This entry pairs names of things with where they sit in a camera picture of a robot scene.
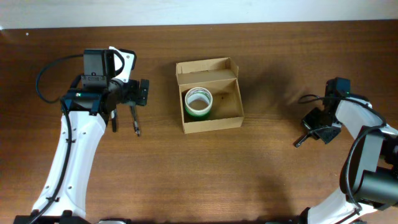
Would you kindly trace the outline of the white masking tape roll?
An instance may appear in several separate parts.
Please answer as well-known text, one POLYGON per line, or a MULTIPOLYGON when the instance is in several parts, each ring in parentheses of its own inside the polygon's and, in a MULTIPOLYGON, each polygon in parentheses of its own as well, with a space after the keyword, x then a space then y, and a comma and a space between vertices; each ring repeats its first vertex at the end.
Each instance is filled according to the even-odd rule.
POLYGON ((206 88, 195 87, 190 89, 185 95, 185 105, 195 110, 211 108, 213 105, 213 96, 206 88))

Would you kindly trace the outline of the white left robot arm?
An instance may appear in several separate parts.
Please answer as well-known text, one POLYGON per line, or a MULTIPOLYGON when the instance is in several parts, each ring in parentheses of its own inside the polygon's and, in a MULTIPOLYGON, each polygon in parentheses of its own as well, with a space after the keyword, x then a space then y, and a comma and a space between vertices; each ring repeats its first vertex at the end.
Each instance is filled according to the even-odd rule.
POLYGON ((86 223, 86 191, 96 149, 107 126, 118 130, 118 105, 127 105, 140 135, 136 107, 145 106, 149 81, 133 80, 132 50, 86 49, 83 73, 56 99, 62 111, 57 150, 44 188, 28 216, 15 223, 86 223))

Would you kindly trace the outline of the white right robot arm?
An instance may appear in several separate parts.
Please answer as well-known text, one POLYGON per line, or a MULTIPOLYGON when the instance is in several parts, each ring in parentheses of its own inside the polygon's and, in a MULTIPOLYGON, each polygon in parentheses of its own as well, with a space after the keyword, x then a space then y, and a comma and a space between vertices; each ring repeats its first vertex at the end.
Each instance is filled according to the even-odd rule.
POLYGON ((330 143, 345 127, 354 142, 340 174, 339 187, 323 202, 306 208, 297 223, 361 223, 361 216, 397 206, 397 130, 373 109, 370 101, 351 92, 345 78, 328 80, 323 97, 303 95, 298 103, 321 101, 303 119, 308 138, 330 143))

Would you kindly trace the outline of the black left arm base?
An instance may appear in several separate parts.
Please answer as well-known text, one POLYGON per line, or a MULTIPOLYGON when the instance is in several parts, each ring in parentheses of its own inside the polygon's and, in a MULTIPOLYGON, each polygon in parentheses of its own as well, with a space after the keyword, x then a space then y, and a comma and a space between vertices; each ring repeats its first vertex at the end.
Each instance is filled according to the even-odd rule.
MULTIPOLYGON (((38 212, 32 212, 30 215, 17 215, 14 219, 13 224, 26 224, 38 214, 38 212)), ((37 224, 91 224, 82 217, 74 216, 71 210, 64 210, 60 216, 40 216, 35 223, 37 224)))

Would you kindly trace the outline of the black pen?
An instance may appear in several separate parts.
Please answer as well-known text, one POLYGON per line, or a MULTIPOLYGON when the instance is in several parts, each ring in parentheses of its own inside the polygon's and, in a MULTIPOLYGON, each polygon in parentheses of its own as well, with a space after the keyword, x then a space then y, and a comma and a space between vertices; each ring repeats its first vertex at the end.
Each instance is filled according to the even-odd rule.
POLYGON ((312 137, 311 133, 303 134, 294 142, 294 146, 300 147, 310 137, 312 137))

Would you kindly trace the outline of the green tape roll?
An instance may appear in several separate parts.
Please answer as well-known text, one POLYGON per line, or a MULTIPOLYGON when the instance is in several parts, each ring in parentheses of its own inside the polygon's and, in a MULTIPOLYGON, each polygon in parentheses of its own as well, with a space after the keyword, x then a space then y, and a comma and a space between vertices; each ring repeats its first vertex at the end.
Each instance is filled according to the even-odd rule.
POLYGON ((185 111, 191 117, 205 119, 206 117, 209 117, 211 108, 205 108, 203 110, 195 110, 195 109, 185 105, 185 111))

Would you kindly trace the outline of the brown cardboard box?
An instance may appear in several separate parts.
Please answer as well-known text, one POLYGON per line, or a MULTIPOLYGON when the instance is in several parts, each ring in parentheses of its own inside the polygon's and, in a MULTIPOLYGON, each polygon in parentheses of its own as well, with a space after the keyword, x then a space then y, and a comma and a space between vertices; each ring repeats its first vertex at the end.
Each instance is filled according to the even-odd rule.
POLYGON ((238 83, 239 67, 229 58, 213 58, 176 64, 176 78, 185 134, 241 127, 243 103, 238 83), (185 111, 185 95, 203 87, 213 96, 209 117, 194 118, 185 111))

